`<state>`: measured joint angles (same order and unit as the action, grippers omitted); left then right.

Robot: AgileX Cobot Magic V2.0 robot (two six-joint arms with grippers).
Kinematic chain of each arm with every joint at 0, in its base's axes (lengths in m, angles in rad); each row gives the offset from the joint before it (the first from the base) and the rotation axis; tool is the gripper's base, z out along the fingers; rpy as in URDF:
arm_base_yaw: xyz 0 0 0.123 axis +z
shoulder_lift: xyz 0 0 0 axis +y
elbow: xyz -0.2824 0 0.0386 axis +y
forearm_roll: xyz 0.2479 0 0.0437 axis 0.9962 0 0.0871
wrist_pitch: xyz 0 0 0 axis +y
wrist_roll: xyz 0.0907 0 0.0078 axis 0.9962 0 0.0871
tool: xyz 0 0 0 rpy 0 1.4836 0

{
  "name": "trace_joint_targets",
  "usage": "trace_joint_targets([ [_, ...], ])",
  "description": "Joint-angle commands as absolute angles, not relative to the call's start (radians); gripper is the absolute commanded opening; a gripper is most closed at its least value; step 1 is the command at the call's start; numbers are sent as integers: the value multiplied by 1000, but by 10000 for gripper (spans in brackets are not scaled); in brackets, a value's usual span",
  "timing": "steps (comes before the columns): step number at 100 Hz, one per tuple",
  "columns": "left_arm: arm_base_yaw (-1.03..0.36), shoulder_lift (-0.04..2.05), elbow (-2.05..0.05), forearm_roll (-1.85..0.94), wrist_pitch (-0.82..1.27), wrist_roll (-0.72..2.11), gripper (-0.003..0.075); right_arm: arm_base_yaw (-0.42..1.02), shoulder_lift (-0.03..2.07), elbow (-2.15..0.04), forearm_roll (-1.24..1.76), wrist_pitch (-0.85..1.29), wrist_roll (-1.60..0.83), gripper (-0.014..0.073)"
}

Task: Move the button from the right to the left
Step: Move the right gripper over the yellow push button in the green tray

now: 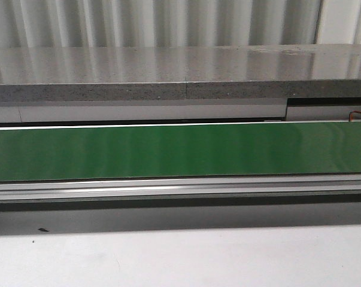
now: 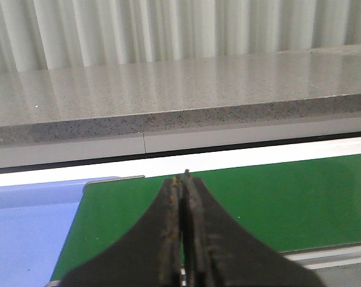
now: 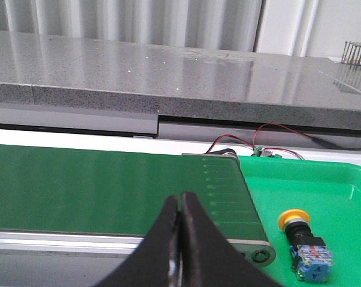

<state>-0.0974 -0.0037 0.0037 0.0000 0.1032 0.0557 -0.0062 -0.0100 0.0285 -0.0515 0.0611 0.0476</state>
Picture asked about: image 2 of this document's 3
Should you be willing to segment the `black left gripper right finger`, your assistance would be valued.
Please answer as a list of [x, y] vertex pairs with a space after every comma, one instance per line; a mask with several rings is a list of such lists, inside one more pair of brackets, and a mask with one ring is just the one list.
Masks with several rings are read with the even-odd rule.
[[201, 178], [182, 178], [182, 228], [189, 286], [323, 286], [295, 263], [242, 228]]

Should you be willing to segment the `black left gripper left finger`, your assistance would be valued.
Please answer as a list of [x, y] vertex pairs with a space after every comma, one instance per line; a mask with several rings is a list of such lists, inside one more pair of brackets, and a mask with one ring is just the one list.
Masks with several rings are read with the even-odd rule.
[[176, 178], [88, 185], [59, 258], [60, 286], [179, 286], [180, 200]]

